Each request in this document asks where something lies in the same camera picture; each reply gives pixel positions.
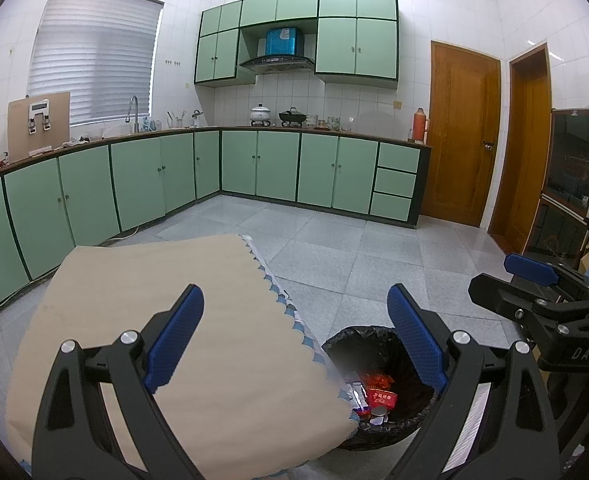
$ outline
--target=window blind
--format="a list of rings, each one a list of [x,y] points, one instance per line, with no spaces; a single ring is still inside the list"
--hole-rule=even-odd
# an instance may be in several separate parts
[[[70,124],[122,118],[132,95],[148,113],[161,9],[151,0],[48,0],[28,94],[69,91]]]

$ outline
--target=range hood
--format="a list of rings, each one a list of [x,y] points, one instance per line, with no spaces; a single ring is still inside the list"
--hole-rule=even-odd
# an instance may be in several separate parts
[[[241,66],[248,68],[257,74],[271,74],[286,72],[287,70],[306,69],[314,70],[314,62],[309,57],[295,56],[294,54],[270,54],[248,59],[241,63]]]

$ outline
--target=drawer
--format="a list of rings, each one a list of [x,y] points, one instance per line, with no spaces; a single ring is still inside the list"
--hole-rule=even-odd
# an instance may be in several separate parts
[[[374,190],[398,196],[412,197],[417,175],[377,168]]]
[[[379,166],[393,170],[417,173],[419,148],[409,148],[399,144],[382,142],[379,149]]]
[[[402,196],[384,195],[375,192],[372,194],[370,214],[405,222],[407,221],[411,202],[412,200]]]

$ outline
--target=black garbage bag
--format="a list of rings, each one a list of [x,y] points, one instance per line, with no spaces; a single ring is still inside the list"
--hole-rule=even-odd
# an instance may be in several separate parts
[[[351,326],[323,344],[341,374],[382,372],[394,379],[390,390],[398,395],[388,422],[373,426],[362,420],[356,434],[341,449],[373,450],[391,446],[411,435],[423,422],[437,395],[425,386],[393,328]]]

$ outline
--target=wooden board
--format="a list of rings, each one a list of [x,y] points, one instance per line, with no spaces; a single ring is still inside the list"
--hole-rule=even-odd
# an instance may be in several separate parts
[[[50,129],[44,131],[42,116],[34,124],[36,132],[28,129],[28,107],[32,103],[50,99]],[[27,158],[28,153],[52,146],[58,148],[70,140],[70,92],[27,97],[8,103],[8,157],[10,162]]]

